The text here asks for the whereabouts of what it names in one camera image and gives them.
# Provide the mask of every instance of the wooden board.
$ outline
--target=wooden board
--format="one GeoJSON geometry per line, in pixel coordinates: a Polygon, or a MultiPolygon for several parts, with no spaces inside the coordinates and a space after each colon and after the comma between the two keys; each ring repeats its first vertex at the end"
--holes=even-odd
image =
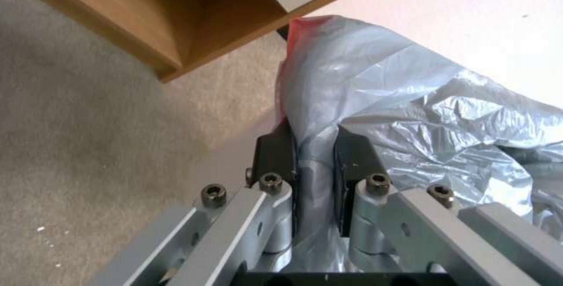
{"type": "MultiPolygon", "coordinates": [[[[224,1],[226,2],[225,7],[229,7],[229,0],[224,1]]],[[[206,64],[219,56],[229,53],[231,50],[234,50],[254,39],[257,39],[260,36],[263,36],[269,32],[273,32],[276,29],[287,25],[289,21],[294,18],[302,17],[303,15],[315,11],[316,9],[329,4],[332,1],[334,0],[313,0],[295,9],[294,11],[285,14],[282,14],[277,10],[271,10],[263,7],[265,6],[264,3],[258,4],[249,1],[247,2],[247,5],[256,7],[257,12],[260,12],[260,18],[257,18],[253,21],[252,28],[246,29],[245,19],[237,19],[237,15],[234,15],[234,19],[217,20],[216,23],[212,26],[209,26],[207,30],[209,30],[209,32],[211,32],[211,30],[221,31],[223,33],[221,41],[219,42],[217,40],[214,40],[212,44],[202,45],[201,47],[199,47],[198,44],[195,44],[193,54],[189,56],[188,60],[184,64],[184,67],[173,73],[161,76],[160,79],[162,82],[167,83],[168,81],[180,77],[185,73],[203,64],[206,64]]],[[[283,10],[278,3],[275,4],[279,7],[280,10],[283,10]]],[[[221,17],[222,10],[217,9],[214,14],[217,17],[221,17]]],[[[203,41],[205,41],[205,39],[203,39],[203,37],[199,37],[195,43],[203,43],[203,41]]]]}
{"type": "Polygon", "coordinates": [[[157,72],[183,66],[201,0],[44,0],[157,72]]]}
{"type": "Polygon", "coordinates": [[[151,65],[167,82],[333,0],[44,0],[151,65]]]}

